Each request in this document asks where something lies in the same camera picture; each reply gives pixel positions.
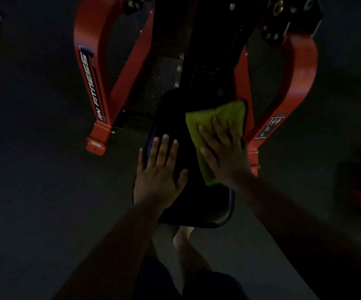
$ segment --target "shorts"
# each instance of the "shorts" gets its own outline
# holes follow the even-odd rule
[[[133,300],[248,300],[233,277],[202,270],[185,282],[182,295],[176,289],[167,268],[156,258],[144,257],[137,277]]]

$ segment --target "yellow cloth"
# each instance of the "yellow cloth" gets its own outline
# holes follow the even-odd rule
[[[230,120],[236,126],[240,135],[242,135],[245,113],[246,106],[243,101],[240,100],[232,101],[214,109],[186,113],[187,128],[196,147],[198,165],[200,166],[201,174],[207,186],[219,182],[215,179],[213,172],[200,152],[200,148],[205,145],[205,142],[198,131],[198,126],[202,124],[211,134],[214,134],[211,120],[213,117],[217,117],[226,132],[228,132],[228,121]]]

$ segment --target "foot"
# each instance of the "foot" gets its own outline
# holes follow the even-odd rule
[[[178,232],[174,236],[174,245],[177,249],[181,247],[185,242],[189,242],[190,234],[194,227],[180,226]]]

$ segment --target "yellow ring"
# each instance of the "yellow ring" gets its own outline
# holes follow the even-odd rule
[[[274,17],[278,16],[283,11],[283,1],[279,0],[277,3],[275,3],[273,14]]]

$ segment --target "red weight machine part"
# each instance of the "red weight machine part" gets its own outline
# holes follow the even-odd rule
[[[103,155],[113,124],[124,107],[151,50],[154,10],[141,31],[113,89],[108,85],[106,45],[113,23],[123,14],[123,0],[81,0],[75,19],[74,44],[83,80],[93,105],[96,122],[87,138],[87,150]],[[258,175],[258,147],[303,101],[317,70],[317,48],[311,34],[290,31],[280,46],[284,57],[283,82],[257,123],[243,48],[234,70],[236,98],[248,104],[245,138],[254,175]]]

